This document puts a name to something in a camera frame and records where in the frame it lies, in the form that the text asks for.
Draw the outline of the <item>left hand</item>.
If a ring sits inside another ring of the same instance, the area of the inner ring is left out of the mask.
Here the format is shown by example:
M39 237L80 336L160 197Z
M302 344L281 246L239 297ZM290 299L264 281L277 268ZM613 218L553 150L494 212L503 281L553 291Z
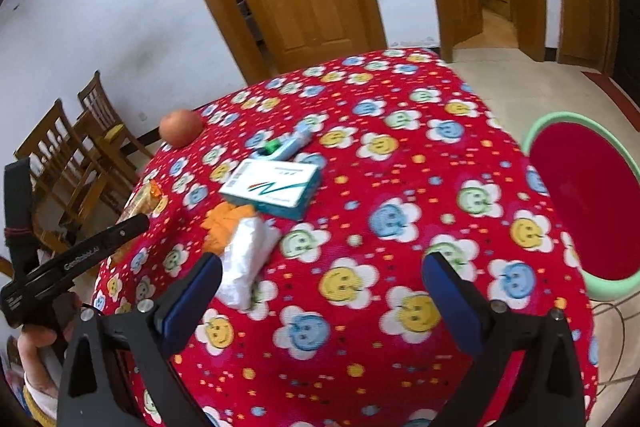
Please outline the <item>left hand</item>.
M25 373L25 381L51 398L58 396L58 387L52 381L47 367L42 363L39 350L55 342L56 334L51 329L38 325L24 325L17 340L18 353Z

